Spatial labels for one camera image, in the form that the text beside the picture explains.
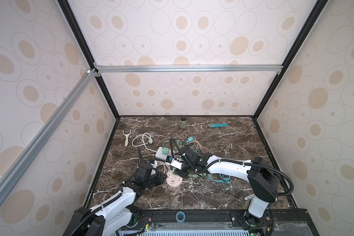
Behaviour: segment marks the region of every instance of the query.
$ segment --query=marble tabletop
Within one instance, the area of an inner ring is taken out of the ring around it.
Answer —
[[[153,143],[148,148],[157,150],[170,137],[186,140],[194,136],[210,153],[222,158],[252,160],[263,157],[270,163],[264,145],[250,117],[191,117],[187,127],[180,129],[180,118],[170,116],[121,117],[99,181],[90,201],[90,207],[100,204],[119,190],[120,182],[126,180],[137,167],[137,149],[131,145],[132,139],[145,132],[152,135]],[[208,124],[226,123],[228,126],[210,128]],[[124,146],[128,133],[129,145]],[[141,147],[144,159],[155,159],[154,152]],[[220,179],[212,174],[213,179]],[[248,182],[232,177],[230,184],[216,183],[207,176],[183,179],[182,185],[171,188],[166,183],[147,190],[134,205],[142,210],[150,209],[246,209],[249,201],[244,197],[253,191]],[[286,197],[279,197],[272,205],[274,209],[287,209]]]

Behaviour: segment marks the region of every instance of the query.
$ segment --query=round pink power strip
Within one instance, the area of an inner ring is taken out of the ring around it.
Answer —
[[[182,177],[173,174],[172,170],[168,171],[166,175],[168,176],[166,178],[166,184],[168,184],[169,187],[176,188],[182,184]]]

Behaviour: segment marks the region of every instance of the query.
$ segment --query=blue tape roll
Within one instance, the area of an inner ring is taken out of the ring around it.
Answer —
[[[178,223],[182,223],[185,221],[185,213],[183,211],[179,211],[176,214],[176,220]]]

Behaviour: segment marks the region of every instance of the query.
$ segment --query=glass jar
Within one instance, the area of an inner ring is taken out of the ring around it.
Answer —
[[[186,116],[181,116],[180,129],[181,130],[185,130],[186,129]]]

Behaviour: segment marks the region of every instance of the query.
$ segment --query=wall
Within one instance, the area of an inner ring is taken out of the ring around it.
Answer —
[[[87,68],[54,1],[0,1],[0,178]]]
[[[328,5],[259,118],[321,236],[354,236],[354,0]]]
[[[315,0],[69,0],[99,65],[281,64]]]
[[[93,79],[0,207],[0,235],[62,235],[86,198],[114,126]]]
[[[102,75],[120,115],[253,115],[276,72]]]

